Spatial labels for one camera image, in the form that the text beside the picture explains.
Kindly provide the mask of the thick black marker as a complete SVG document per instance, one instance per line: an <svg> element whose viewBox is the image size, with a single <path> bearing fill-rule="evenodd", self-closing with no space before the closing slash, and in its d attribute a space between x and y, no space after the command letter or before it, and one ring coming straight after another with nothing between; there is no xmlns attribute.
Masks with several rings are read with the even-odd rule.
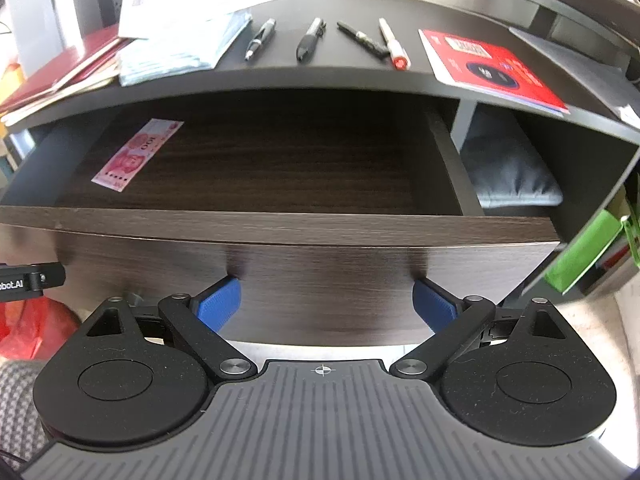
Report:
<svg viewBox="0 0 640 480"><path fill-rule="evenodd" d="M316 52L318 41L325 32L326 21L323 18L314 18L296 47L295 56L297 62L306 63L312 58L314 52Z"/></svg>

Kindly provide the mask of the grey cushion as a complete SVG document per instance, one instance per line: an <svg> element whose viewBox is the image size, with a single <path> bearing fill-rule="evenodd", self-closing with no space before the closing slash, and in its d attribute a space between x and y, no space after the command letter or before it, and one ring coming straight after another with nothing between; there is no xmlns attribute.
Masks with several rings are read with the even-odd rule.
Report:
<svg viewBox="0 0 640 480"><path fill-rule="evenodd" d="M485 209L554 207L563 192L510 110L477 107L461 158Z"/></svg>

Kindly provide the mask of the green paper bag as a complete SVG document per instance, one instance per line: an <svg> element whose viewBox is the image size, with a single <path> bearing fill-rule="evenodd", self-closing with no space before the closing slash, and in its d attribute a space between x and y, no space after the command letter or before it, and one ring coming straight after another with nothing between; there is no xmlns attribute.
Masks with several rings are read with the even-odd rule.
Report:
<svg viewBox="0 0 640 480"><path fill-rule="evenodd" d="M544 280L557 292L566 294L612 245L624 234L632 260L639 265L639 221L630 212L620 218L606 209L599 212L585 232L562 252L544 274Z"/></svg>

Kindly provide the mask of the dark red certificate book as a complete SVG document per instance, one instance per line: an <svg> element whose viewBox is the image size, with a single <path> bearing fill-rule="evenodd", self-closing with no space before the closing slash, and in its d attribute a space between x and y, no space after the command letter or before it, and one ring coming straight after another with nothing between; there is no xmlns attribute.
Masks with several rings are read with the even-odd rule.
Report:
<svg viewBox="0 0 640 480"><path fill-rule="evenodd" d="M38 99L53 96L70 84L87 78L124 44L125 39L118 36L118 25L92 32L78 46L67 48L32 76L28 76L1 102L2 113L12 112Z"/></svg>

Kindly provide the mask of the slim black pen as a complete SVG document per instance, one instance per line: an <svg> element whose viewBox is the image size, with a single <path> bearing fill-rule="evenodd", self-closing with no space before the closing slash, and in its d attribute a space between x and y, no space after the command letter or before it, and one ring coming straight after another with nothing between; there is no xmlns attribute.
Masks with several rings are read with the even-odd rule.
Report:
<svg viewBox="0 0 640 480"><path fill-rule="evenodd" d="M390 51L386 47L382 46L382 44L378 44L361 30L354 29L343 22L337 22L336 26L340 32L352 41L355 41L356 44L359 44L360 47L363 47L364 50L374 55L379 60L384 60L384 58L387 58L390 55Z"/></svg>

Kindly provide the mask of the grey paper sheet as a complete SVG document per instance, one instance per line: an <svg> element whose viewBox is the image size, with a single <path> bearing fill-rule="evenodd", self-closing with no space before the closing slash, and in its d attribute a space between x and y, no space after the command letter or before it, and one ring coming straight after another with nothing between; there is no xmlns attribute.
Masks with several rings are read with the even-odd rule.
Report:
<svg viewBox="0 0 640 480"><path fill-rule="evenodd" d="M524 30L514 27L510 27L509 30L512 35L562 68L618 119L628 126L639 129L639 90L618 68L593 61L583 54L541 39Z"/></svg>

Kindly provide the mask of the dark wood drawer cabinet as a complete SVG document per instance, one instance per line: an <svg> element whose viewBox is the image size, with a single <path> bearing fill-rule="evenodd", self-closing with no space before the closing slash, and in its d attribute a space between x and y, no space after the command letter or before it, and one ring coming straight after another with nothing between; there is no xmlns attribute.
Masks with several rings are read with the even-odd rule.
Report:
<svg viewBox="0 0 640 480"><path fill-rule="evenodd" d="M211 93L373 91L438 99L440 118L454 146L451 129L463 113L471 113L479 106L505 108L511 111L550 166L564 194L563 203L558 206L497 214L538 214L549 218L558 234L558 246L522 282L534 278L559 249L578 237L638 160L639 137L633 128L624 125L552 62L514 37L506 26L488 18L416 0L282 0L258 6L255 16L275 18L278 28L265 52L254 63L243 60L246 39L240 38L216 70L130 88L111 86L85 96L74 96L38 114L35 124L45 127L62 119L114 107ZM326 32L319 39L312 58L299 63L296 47L314 18L326 21ZM390 56L379 60L336 26L337 22L343 22L386 47L378 27L379 18L386 19L406 50L411 62L408 70L396 70ZM570 114L559 117L495 96L482 96L441 84L428 64L419 37L421 28L446 30L509 48L562 99Z"/></svg>

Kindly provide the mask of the red tipped pen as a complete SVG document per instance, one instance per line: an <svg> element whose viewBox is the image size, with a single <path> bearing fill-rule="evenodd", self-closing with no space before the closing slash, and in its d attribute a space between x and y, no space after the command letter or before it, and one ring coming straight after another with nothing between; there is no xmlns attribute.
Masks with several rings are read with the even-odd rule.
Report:
<svg viewBox="0 0 640 480"><path fill-rule="evenodd" d="M390 28L390 24L387 23L385 18L379 18L378 27L386 43L387 50L390 52L393 66L396 70L408 70L411 66L410 58Z"/></svg>

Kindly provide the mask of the hundred yuan banknote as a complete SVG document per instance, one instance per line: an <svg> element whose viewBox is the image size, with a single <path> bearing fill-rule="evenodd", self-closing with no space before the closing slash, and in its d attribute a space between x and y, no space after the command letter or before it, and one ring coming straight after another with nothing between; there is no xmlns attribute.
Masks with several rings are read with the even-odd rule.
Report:
<svg viewBox="0 0 640 480"><path fill-rule="evenodd" d="M122 192L182 126L183 122L178 120L150 119L110 158L91 182Z"/></svg>

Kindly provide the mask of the beige paper folder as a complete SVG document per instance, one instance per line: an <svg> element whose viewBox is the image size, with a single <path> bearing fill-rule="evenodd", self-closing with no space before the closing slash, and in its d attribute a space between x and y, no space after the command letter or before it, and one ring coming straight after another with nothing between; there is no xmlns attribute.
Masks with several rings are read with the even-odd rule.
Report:
<svg viewBox="0 0 640 480"><path fill-rule="evenodd" d="M40 112L40 110L43 110L54 103L70 98L71 96L77 96L81 93L103 88L116 79L118 74L119 62L116 60L108 61L95 70L86 79L70 84L68 87L53 93L52 96L45 96L44 98L35 100L35 102L27 104L17 110L12 110L12 112L3 114L1 116L2 125L6 128L12 127L21 120Z"/></svg>

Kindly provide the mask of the red QR code card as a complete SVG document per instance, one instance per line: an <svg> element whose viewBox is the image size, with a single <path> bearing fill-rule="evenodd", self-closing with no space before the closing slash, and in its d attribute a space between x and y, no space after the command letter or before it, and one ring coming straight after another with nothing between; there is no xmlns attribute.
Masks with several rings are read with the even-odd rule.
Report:
<svg viewBox="0 0 640 480"><path fill-rule="evenodd" d="M495 96L552 114L570 114L566 104L504 47L420 29L428 62L442 84Z"/></svg>

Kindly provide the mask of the drawer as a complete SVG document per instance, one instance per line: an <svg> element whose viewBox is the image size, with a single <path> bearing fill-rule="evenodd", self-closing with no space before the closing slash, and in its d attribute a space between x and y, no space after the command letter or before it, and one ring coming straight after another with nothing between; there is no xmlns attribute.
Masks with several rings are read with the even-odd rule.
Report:
<svg viewBox="0 0 640 480"><path fill-rule="evenodd" d="M91 179L150 119L183 126L122 192ZM506 298L558 246L538 214L480 208L439 100L276 90L134 103L66 118L1 196L1 259L57 261L78 313L228 275L230 339L367 346L426 337L412 284Z"/></svg>

